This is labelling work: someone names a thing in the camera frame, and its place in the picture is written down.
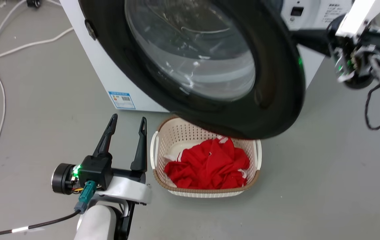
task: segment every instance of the basket handle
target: basket handle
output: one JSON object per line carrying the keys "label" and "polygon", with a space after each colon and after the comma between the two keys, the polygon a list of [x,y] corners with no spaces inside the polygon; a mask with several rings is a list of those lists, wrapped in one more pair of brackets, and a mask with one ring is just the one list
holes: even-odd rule
{"label": "basket handle", "polygon": [[255,141],[256,145],[256,156],[258,158],[258,164],[256,165],[257,170],[261,169],[261,164],[262,164],[262,147],[261,147],[261,140],[256,140]]}
{"label": "basket handle", "polygon": [[157,151],[157,149],[158,149],[158,138],[159,138],[158,134],[159,134],[159,131],[156,131],[153,134],[152,142],[150,143],[150,163],[152,164],[152,169],[153,170],[156,169],[156,166],[155,166],[155,151]]}

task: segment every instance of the green led light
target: green led light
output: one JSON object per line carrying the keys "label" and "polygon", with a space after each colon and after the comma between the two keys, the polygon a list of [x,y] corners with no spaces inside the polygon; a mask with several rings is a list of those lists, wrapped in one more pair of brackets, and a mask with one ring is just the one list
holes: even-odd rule
{"label": "green led light", "polygon": [[77,165],[76,168],[73,170],[73,176],[77,177],[77,175],[79,174],[79,169],[81,168],[82,166],[80,165]]}

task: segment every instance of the laundry basket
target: laundry basket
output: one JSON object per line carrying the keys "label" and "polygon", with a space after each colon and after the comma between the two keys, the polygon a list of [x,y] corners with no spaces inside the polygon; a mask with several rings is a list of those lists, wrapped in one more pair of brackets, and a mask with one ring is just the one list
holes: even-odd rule
{"label": "laundry basket", "polygon": [[178,156],[184,149],[190,149],[202,141],[214,139],[217,136],[217,134],[199,128],[178,117],[165,120],[154,133],[150,144],[150,161],[156,181],[172,194],[195,198],[236,196],[248,190],[255,184],[259,176],[262,159],[260,140],[231,139],[234,146],[243,149],[250,160],[246,186],[220,190],[178,188],[174,186],[173,182],[164,172],[165,165],[167,164],[165,156]]}

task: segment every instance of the gray floor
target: gray floor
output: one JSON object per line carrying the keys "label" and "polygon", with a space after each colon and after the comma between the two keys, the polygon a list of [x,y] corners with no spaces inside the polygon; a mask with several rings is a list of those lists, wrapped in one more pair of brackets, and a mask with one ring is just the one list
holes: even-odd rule
{"label": "gray floor", "polygon": [[[11,7],[0,9],[0,22]],[[70,27],[56,6],[21,9],[0,37],[0,53]],[[74,33],[0,59],[0,77],[7,93],[0,230],[73,211],[77,197],[54,194],[51,174],[59,163],[77,164],[91,154],[111,114],[119,114],[111,153],[121,168],[133,160],[141,117],[150,136],[167,117],[116,111]],[[153,202],[136,208],[129,239],[380,239],[380,131],[365,127],[367,91],[337,84],[331,62],[324,61],[298,121],[262,142],[255,187],[228,199],[189,199],[171,195],[148,173]],[[379,123],[379,92],[370,111]],[[73,239],[76,223],[0,239]]]}

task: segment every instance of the red fabric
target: red fabric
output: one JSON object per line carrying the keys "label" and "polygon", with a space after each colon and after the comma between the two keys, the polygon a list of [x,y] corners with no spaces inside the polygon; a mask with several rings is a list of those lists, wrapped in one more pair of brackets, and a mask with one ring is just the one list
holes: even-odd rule
{"label": "red fabric", "polygon": [[165,173],[177,187],[191,189],[225,189],[246,185],[239,169],[249,168],[249,158],[243,149],[235,148],[231,139],[206,140],[184,149],[181,162],[171,161]]}

